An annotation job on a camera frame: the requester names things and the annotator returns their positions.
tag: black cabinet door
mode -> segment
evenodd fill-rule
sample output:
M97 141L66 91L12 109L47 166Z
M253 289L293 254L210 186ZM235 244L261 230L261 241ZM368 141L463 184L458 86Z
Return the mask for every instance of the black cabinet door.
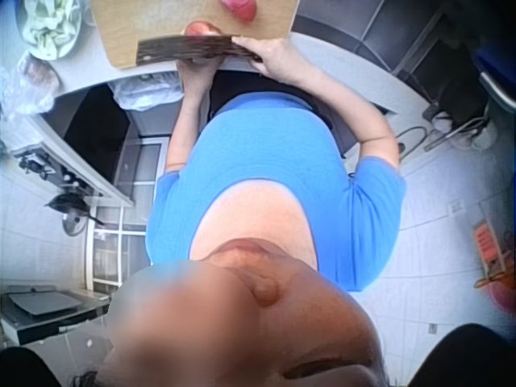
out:
M130 121L107 85L93 87L73 116L64 141L91 167L114 182Z

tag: plastic bag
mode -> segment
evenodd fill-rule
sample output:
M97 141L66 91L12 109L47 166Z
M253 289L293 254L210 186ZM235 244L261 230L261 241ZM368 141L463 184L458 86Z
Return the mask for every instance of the plastic bag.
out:
M2 83L0 102L8 121L17 114L34 115L50 111L60 85L52 67L29 52L23 54L16 69L10 73L2 68Z
M114 99L124 110L144 111L183 98L177 73L155 73L123 78L109 83Z

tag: frying pan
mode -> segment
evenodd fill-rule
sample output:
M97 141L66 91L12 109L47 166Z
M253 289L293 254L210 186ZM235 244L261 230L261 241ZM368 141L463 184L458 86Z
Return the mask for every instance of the frying pan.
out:
M89 206L84 201L84 198L78 193L60 193L46 206L63 214L73 214L73 216L91 219L99 226L104 227L103 222L89 214Z

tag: electrical cord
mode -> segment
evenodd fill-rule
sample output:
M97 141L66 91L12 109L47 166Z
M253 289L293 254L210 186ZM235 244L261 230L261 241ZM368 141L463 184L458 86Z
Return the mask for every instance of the electrical cord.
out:
M403 135L406 135L407 133L410 133L411 131L415 131L417 129L420 129L420 130L423 130L425 135L423 136L423 138L421 139L421 141L419 141L412 149L410 149L408 152L405 153L405 155L403 155L400 160L404 160L410 153L412 153L413 151L415 151L418 147L420 147L422 145L422 143L425 142L425 140L428 138L428 130L425 128L425 127L410 127L409 129L406 129L404 130L402 133L400 133L399 135L396 136L397 139L399 139L400 137L402 137Z

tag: hand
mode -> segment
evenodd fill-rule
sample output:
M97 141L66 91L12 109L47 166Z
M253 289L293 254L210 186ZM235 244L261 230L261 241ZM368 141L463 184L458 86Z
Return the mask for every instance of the hand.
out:
M202 60L178 60L177 71L183 82L185 99L193 99L200 103L204 94L213 84L213 78L223 57Z
M251 60L251 66L275 81L299 86L313 76L315 67L288 39L255 40L234 36L233 43L259 56L264 63Z

